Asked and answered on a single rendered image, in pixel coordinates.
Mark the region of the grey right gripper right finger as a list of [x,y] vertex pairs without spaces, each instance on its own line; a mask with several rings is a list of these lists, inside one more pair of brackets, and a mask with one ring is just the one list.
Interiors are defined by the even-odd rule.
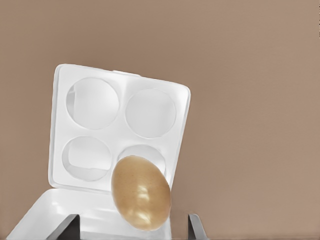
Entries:
[[201,219],[197,214],[188,214],[187,239],[209,240],[202,225]]

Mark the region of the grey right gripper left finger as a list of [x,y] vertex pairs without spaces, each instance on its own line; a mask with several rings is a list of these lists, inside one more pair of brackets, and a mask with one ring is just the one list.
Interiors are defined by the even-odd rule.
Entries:
[[80,215],[68,215],[46,240],[80,240]]

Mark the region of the brown egg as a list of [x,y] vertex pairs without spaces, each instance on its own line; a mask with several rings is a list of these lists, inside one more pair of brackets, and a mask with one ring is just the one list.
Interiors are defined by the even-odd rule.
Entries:
[[129,155],[115,165],[111,193],[119,214],[139,230],[155,231],[170,216],[169,184],[159,168],[143,157]]

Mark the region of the white egg box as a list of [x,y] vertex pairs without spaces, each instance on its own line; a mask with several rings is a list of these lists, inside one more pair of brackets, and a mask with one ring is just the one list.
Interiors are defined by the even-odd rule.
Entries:
[[60,64],[53,79],[49,184],[108,193],[117,162],[155,164],[173,183],[191,100],[182,84]]

